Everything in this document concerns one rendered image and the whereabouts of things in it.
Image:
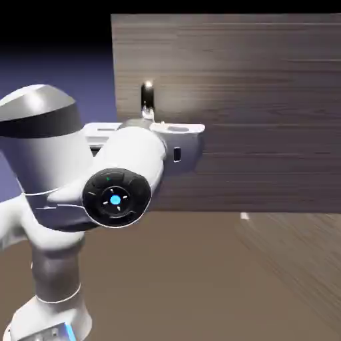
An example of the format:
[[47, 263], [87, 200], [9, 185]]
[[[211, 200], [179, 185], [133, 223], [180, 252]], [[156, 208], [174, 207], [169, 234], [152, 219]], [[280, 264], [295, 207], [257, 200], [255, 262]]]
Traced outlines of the dark wood cabinet door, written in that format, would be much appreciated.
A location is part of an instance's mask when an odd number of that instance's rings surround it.
[[165, 121], [341, 123], [341, 13], [113, 15], [116, 106]]

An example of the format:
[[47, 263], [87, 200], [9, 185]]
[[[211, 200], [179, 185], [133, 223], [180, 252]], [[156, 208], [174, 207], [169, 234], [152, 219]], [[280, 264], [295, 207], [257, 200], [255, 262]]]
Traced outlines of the dark wood cabinet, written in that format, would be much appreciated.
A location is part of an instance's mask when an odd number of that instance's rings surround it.
[[155, 210], [341, 210], [341, 123], [165, 122], [204, 124], [204, 152], [164, 180]]

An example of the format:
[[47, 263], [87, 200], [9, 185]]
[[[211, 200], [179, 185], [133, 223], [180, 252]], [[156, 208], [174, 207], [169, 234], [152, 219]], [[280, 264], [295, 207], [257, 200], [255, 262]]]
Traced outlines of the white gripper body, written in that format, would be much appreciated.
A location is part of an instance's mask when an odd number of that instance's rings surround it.
[[123, 123], [88, 123], [83, 127], [88, 145], [97, 153], [108, 138], [125, 127], [147, 128], [164, 143], [166, 158], [164, 173], [176, 175], [192, 171], [203, 150], [202, 124], [156, 123], [147, 119], [129, 119]]

